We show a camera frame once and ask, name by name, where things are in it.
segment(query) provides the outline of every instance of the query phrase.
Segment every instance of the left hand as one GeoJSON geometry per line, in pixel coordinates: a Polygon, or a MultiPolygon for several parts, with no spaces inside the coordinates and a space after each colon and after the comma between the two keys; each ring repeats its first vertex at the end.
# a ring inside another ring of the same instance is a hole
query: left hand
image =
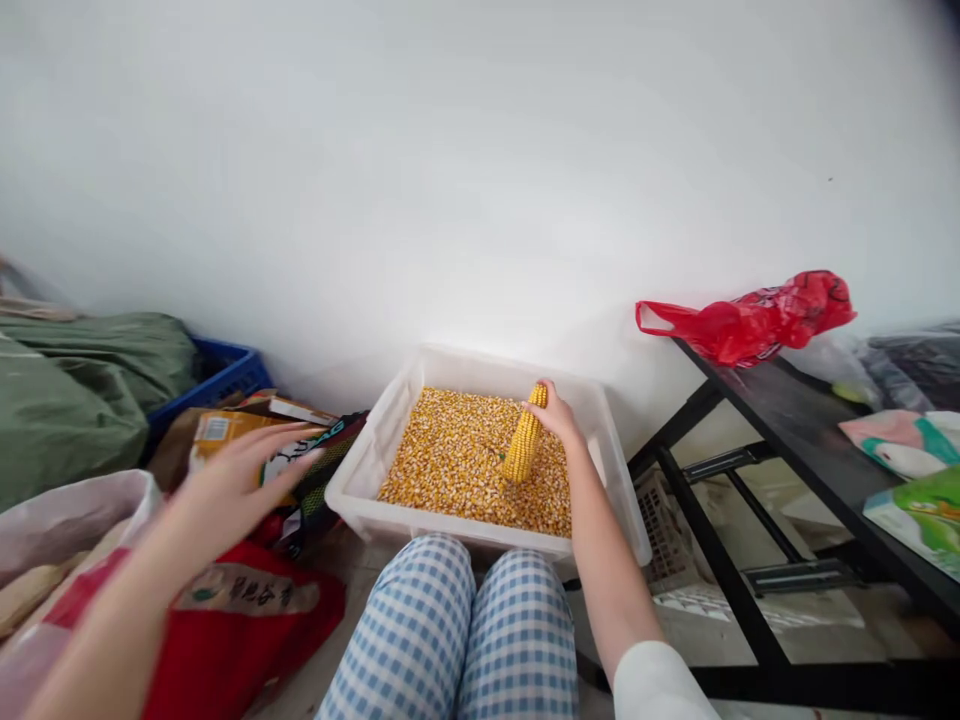
{"type": "Polygon", "coordinates": [[[187,478],[143,544],[134,552],[162,568],[179,588],[243,540],[289,493],[323,450],[313,450],[263,487],[257,472],[275,452],[322,428],[307,423],[276,425],[233,441],[187,478]]]}

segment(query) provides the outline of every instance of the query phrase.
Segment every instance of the green package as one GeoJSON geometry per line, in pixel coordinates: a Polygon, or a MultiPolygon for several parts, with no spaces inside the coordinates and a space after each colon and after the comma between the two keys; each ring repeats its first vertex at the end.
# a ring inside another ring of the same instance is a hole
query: green package
{"type": "Polygon", "coordinates": [[[960,465],[874,495],[863,514],[960,582],[960,465]]]}

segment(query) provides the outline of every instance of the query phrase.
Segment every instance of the white sleeve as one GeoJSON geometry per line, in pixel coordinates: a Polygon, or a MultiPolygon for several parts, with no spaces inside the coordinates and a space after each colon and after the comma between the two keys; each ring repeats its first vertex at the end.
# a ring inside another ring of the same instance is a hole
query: white sleeve
{"type": "Polygon", "coordinates": [[[621,658],[613,679],[617,720],[719,720],[680,653],[662,642],[634,645],[621,658]]]}

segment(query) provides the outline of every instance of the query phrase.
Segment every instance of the white wall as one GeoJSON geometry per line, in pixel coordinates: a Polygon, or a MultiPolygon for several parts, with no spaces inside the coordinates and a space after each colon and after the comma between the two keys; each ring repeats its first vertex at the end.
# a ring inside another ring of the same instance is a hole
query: white wall
{"type": "Polygon", "coordinates": [[[638,299],[827,267],[860,329],[956,314],[942,12],[3,0],[2,252],[52,298],[263,348],[332,410],[421,341],[592,376],[631,451],[699,381],[638,299]]]}

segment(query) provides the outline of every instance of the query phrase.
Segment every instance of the white plastic bin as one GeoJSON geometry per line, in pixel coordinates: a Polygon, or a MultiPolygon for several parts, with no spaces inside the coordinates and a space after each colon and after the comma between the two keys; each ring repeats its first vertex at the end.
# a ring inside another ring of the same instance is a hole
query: white plastic bin
{"type": "Polygon", "coordinates": [[[573,408],[620,527],[638,562],[646,565],[651,557],[650,542],[603,388],[590,380],[473,352],[437,346],[417,350],[374,405],[366,426],[327,486],[327,503],[368,543],[396,544],[443,532],[472,549],[493,554],[515,547],[537,550],[557,564],[562,575],[569,575],[575,565],[573,545],[566,538],[376,499],[424,387],[521,400],[542,377],[553,379],[560,396],[573,408]]]}

